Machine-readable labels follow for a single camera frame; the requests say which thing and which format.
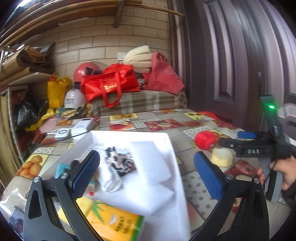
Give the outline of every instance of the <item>black plastic bag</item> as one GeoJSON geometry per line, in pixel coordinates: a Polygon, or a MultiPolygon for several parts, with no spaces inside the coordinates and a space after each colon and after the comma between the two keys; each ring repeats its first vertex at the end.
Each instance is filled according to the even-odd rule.
{"type": "Polygon", "coordinates": [[[40,101],[39,111],[38,111],[38,119],[44,116],[49,109],[48,99],[44,99],[40,101]]]}
{"type": "Polygon", "coordinates": [[[38,121],[36,108],[27,99],[24,99],[18,107],[15,106],[14,121],[17,128],[36,124],[38,121]]]}

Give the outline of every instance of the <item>gray handle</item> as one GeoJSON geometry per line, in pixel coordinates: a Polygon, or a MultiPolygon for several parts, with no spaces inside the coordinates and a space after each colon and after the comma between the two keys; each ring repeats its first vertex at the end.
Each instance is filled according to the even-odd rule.
{"type": "Polygon", "coordinates": [[[270,157],[262,157],[262,158],[258,158],[258,160],[261,165],[265,178],[267,178],[267,176],[270,174],[269,177],[265,179],[266,199],[271,202],[278,202],[281,196],[281,187],[283,184],[284,174],[282,172],[270,173],[271,171],[269,167],[269,164],[271,163],[270,157]]]}

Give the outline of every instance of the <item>white helmet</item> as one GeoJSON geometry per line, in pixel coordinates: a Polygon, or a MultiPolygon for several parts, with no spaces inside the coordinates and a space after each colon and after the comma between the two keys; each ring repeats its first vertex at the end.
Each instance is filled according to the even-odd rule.
{"type": "Polygon", "coordinates": [[[78,109],[80,106],[87,103],[85,94],[81,93],[78,89],[71,89],[66,93],[64,100],[65,109],[78,109]]]}

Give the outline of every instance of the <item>silver bolt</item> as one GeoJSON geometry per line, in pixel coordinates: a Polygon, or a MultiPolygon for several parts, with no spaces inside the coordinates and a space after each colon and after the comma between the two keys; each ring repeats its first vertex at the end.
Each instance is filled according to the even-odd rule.
{"type": "Polygon", "coordinates": [[[40,181],[40,177],[35,177],[35,178],[34,178],[34,182],[35,182],[35,183],[37,183],[37,182],[39,182],[39,181],[40,181]]]}
{"type": "Polygon", "coordinates": [[[68,176],[68,173],[66,173],[66,172],[64,172],[64,173],[61,174],[61,178],[62,178],[62,179],[67,178],[67,176],[68,176]]]}
{"type": "Polygon", "coordinates": [[[231,174],[226,174],[226,178],[227,178],[228,180],[232,180],[232,179],[233,179],[233,176],[232,176],[231,174]]]}
{"type": "Polygon", "coordinates": [[[259,184],[260,183],[260,180],[258,178],[254,178],[254,182],[259,184]]]}

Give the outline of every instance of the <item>pink bag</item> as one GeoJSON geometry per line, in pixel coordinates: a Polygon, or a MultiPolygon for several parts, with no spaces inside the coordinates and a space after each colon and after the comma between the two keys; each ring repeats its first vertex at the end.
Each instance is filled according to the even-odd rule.
{"type": "Polygon", "coordinates": [[[171,94],[178,94],[184,85],[168,59],[161,53],[152,55],[152,70],[149,74],[143,74],[146,84],[144,90],[164,91],[171,94]]]}

